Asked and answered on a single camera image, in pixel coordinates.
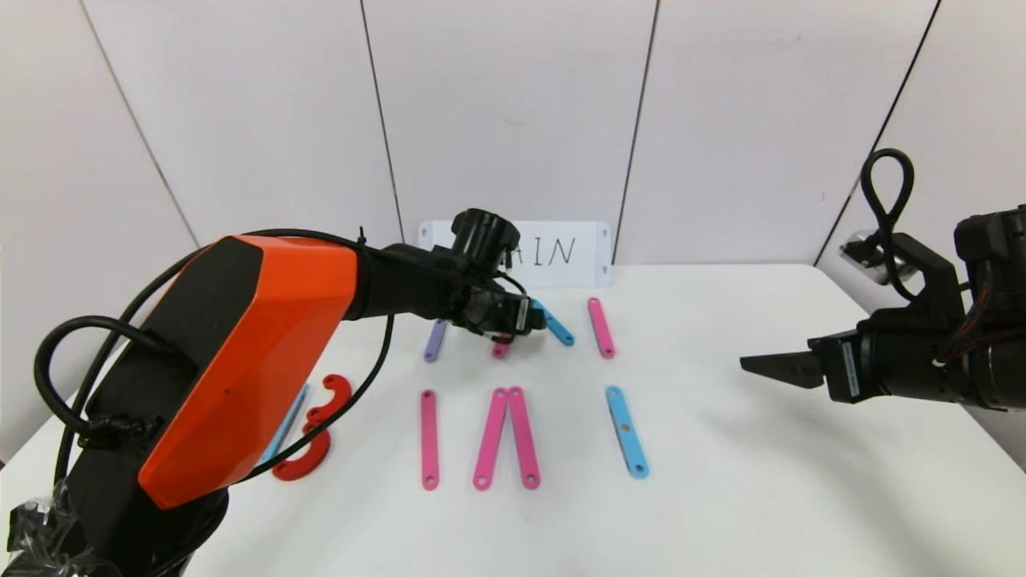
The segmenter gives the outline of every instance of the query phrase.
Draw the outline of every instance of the white table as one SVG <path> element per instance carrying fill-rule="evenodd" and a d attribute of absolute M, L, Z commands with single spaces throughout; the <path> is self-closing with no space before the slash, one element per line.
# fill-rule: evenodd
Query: white table
<path fill-rule="evenodd" d="M 594 344 L 592 294 L 613 360 Z M 427 364 L 431 323 L 398 320 L 384 371 L 331 429 L 326 461 L 300 482 L 233 488 L 190 577 L 1026 574 L 1026 475 L 960 408 L 838 405 L 825 388 L 739 369 L 741 355 L 801 350 L 865 316 L 819 271 L 618 267 L 609 290 L 536 296 L 577 346 L 543 332 L 496 360 L 450 329 Z M 342 324 L 311 378 L 358 383 L 383 325 Z M 609 384 L 627 395 L 647 479 L 625 469 Z M 519 484 L 507 424 L 496 480 L 479 493 L 471 471 L 489 394 L 512 385 L 526 390 L 542 486 Z M 420 484 L 418 395 L 429 387 L 442 465 L 433 493 Z M 4 511 L 48 490 L 57 438 L 51 421 L 3 470 Z"/>

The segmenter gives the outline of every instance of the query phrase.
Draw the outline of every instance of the red curved piece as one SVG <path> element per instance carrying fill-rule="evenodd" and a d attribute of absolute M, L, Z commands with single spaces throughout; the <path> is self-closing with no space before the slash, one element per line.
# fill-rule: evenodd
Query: red curved piece
<path fill-rule="evenodd" d="M 317 423 L 308 422 L 303 426 L 303 434 L 307 434 L 316 426 Z M 324 431 L 310 441 L 310 445 L 307 446 L 307 452 L 302 457 L 282 461 L 271 470 L 274 472 L 274 476 L 280 480 L 303 478 L 321 464 L 321 461 L 327 457 L 327 451 L 330 448 L 331 435 L 327 431 Z"/>
<path fill-rule="evenodd" d="M 314 407 L 307 411 L 308 423 L 320 423 L 327 419 L 336 411 L 342 409 L 343 405 L 349 402 L 349 397 L 353 395 L 353 389 L 349 385 L 349 379 L 342 375 L 328 375 L 324 377 L 324 388 L 333 392 L 334 396 L 326 405 Z"/>
<path fill-rule="evenodd" d="M 322 423 L 336 411 L 342 409 L 349 402 L 353 395 L 353 390 L 349 385 L 349 380 L 342 375 L 328 375 L 324 377 L 324 388 L 334 393 L 331 400 L 320 407 L 314 407 L 307 411 L 307 424 L 303 425 L 303 434 L 307 434 L 317 425 Z M 282 461 L 275 465 L 271 472 L 281 480 L 295 480 L 310 474 L 327 457 L 327 452 L 331 448 L 331 435 L 324 431 L 315 436 L 307 447 L 307 452 L 301 457 Z"/>

